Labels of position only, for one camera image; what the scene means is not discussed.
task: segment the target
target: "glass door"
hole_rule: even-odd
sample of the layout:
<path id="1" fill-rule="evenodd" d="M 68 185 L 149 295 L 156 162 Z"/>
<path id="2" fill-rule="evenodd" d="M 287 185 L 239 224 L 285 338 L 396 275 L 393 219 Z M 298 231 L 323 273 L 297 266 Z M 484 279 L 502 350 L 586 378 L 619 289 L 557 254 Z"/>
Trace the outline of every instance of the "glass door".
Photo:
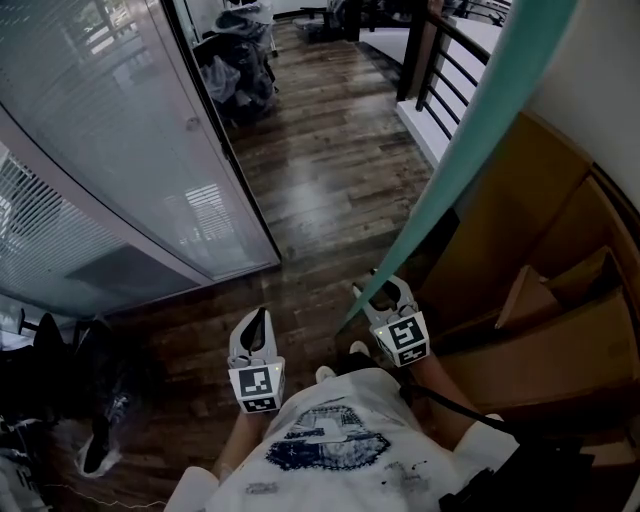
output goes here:
<path id="1" fill-rule="evenodd" d="M 0 142 L 0 337 L 15 332 L 20 307 L 36 323 L 44 312 L 80 318 L 197 285 L 97 224 Z"/>
<path id="2" fill-rule="evenodd" d="M 163 21 L 157 0 L 5 0 L 0 103 L 89 194 L 214 282 L 276 264 Z"/>

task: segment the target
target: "black bag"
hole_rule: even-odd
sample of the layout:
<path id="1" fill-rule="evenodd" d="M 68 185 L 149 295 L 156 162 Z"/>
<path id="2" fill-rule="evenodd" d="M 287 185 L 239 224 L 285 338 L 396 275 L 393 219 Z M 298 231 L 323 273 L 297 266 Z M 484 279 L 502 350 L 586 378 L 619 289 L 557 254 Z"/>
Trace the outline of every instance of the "black bag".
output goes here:
<path id="1" fill-rule="evenodd" d="M 442 512 L 567 511 L 588 480 L 593 455 L 581 454 L 578 438 L 549 440 L 503 421 L 487 418 L 421 386 L 409 390 L 425 395 L 454 412 L 511 434 L 520 444 L 495 473 L 485 469 L 458 494 L 440 499 Z"/>

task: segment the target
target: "hardwood floor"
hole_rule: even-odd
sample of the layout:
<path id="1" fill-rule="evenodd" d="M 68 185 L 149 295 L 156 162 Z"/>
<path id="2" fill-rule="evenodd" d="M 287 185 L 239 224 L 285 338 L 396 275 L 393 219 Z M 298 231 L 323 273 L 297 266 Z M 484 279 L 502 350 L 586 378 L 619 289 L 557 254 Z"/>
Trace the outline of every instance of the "hardwood floor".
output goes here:
<path id="1" fill-rule="evenodd" d="M 87 427 L 58 425 L 48 482 L 105 502 L 147 504 L 167 500 L 186 467 L 211 467 L 238 411 L 228 337 L 258 306 L 271 312 L 287 361 L 287 396 L 313 384 L 315 369 L 351 341 L 368 341 L 363 319 L 336 337 L 351 283 L 381 261 L 431 169 L 395 114 L 394 89 L 354 45 L 308 45 L 290 20 L 276 25 L 275 40 L 276 110 L 229 136 L 282 267 L 112 318 L 164 364 L 166 385 L 150 423 L 102 478 L 83 479 L 73 466 Z M 45 491 L 65 512 L 111 510 L 69 489 Z"/>

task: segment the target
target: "railing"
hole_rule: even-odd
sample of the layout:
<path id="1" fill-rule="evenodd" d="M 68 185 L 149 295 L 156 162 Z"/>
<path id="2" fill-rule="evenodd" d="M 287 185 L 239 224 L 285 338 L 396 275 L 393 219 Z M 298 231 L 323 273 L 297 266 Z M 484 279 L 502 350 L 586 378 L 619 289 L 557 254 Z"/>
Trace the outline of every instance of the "railing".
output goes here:
<path id="1" fill-rule="evenodd" d="M 442 95 L 438 91 L 436 91 L 436 88 L 433 84 L 433 78 L 436 77 L 440 82 L 448 87 L 451 92 L 462 102 L 465 108 L 469 105 L 469 100 L 460 92 L 460 90 L 451 82 L 449 78 L 444 76 L 441 67 L 438 67 L 438 63 L 439 61 L 441 61 L 440 58 L 442 57 L 443 59 L 441 62 L 444 62 L 445 60 L 450 62 L 453 67 L 456 68 L 460 72 L 460 74 L 474 87 L 478 86 L 478 82 L 459 62 L 457 62 L 449 53 L 446 52 L 445 49 L 443 49 L 443 42 L 445 41 L 445 37 L 448 37 L 451 40 L 457 42 L 485 66 L 487 65 L 487 62 L 489 62 L 489 58 L 491 57 L 491 55 L 484 48 L 469 39 L 466 35 L 464 35 L 457 28 L 449 24 L 440 16 L 427 12 L 426 21 L 436 27 L 436 34 L 433 40 L 433 45 L 431 47 L 429 60 L 427 61 L 424 78 L 420 86 L 420 92 L 418 94 L 418 100 L 416 102 L 416 110 L 421 112 L 423 109 L 425 109 L 431 115 L 431 117 L 433 117 L 433 120 L 440 127 L 446 137 L 451 140 L 451 132 L 429 104 L 429 97 L 435 98 L 442 105 L 442 107 L 451 117 L 456 126 L 460 124 L 460 119 L 453 111 L 451 106 L 447 104 Z"/>

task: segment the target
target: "shoe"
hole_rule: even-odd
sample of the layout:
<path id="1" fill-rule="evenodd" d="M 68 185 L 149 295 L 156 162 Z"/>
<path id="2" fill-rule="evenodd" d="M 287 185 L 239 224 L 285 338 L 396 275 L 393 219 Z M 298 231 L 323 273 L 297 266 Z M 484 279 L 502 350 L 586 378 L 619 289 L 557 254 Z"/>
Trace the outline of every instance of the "shoe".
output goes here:
<path id="1" fill-rule="evenodd" d="M 355 354 L 356 352 L 360 352 L 367 357 L 371 357 L 371 353 L 369 352 L 369 347 L 367 347 L 362 341 L 354 341 L 349 348 L 349 354 Z"/>
<path id="2" fill-rule="evenodd" d="M 336 376 L 336 372 L 334 372 L 328 366 L 321 366 L 316 370 L 316 383 L 320 384 L 325 379 L 331 379 Z"/>

